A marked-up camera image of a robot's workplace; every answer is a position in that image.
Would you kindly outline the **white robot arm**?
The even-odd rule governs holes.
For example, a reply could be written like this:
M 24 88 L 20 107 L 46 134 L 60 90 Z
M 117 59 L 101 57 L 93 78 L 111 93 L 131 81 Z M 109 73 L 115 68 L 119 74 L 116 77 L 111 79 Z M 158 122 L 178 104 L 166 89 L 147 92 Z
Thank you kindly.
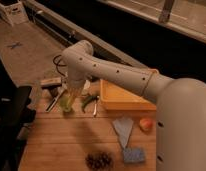
M 98 59 L 86 40 L 66 48 L 62 58 L 72 86 L 83 86 L 90 74 L 157 106 L 156 171 L 206 171 L 206 83 Z

